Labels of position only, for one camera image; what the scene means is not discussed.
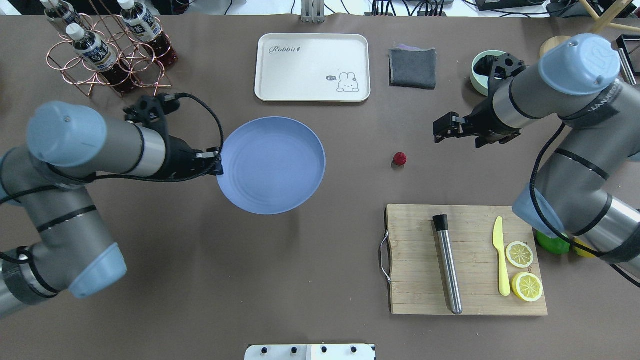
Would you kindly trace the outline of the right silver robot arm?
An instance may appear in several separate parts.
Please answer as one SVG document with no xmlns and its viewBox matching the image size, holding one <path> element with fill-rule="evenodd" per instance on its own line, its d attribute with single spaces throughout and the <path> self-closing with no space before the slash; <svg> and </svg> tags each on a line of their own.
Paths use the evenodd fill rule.
<svg viewBox="0 0 640 360">
<path fill-rule="evenodd" d="M 570 132 L 544 164 L 536 158 L 512 211 L 547 237 L 581 240 L 638 285 L 639 211 L 604 189 L 622 164 L 639 160 L 639 87 L 618 78 L 620 67 L 610 41 L 592 33 L 567 39 L 532 66 L 487 55 L 475 67 L 488 78 L 487 97 L 467 116 L 436 120 L 433 134 L 437 143 L 473 136 L 480 148 L 558 116 Z"/>
</svg>

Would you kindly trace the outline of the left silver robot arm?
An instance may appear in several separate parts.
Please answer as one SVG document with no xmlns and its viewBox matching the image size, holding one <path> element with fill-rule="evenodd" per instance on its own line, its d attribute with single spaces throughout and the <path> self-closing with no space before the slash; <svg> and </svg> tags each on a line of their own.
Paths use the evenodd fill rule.
<svg viewBox="0 0 640 360">
<path fill-rule="evenodd" d="M 143 96 L 116 120 L 51 101 L 27 126 L 25 145 L 1 157 L 1 202 L 25 209 L 41 241 L 1 254 L 1 317 L 64 291 L 84 299 L 121 280 L 127 266 L 87 185 L 97 180 L 179 183 L 220 176 L 222 145 L 191 148 L 166 116 L 187 94 Z"/>
</svg>

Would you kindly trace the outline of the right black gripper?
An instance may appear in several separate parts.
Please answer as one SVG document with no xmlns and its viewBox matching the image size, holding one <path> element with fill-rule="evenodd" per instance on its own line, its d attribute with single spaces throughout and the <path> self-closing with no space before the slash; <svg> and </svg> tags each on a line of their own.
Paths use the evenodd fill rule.
<svg viewBox="0 0 640 360">
<path fill-rule="evenodd" d="M 519 129 L 505 125 L 493 108 L 491 100 L 483 100 L 471 114 L 461 117 L 457 112 L 447 114 L 433 123 L 435 144 L 446 139 L 475 137 L 475 147 L 506 144 L 521 135 Z"/>
</svg>

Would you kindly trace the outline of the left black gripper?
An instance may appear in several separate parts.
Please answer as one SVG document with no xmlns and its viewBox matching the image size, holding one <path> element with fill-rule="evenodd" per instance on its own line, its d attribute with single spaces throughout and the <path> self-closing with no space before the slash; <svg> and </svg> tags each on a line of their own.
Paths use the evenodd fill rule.
<svg viewBox="0 0 640 360">
<path fill-rule="evenodd" d="M 224 175 L 222 149 L 192 149 L 178 137 L 170 136 L 161 167 L 162 180 L 180 180 L 204 175 Z"/>
</svg>

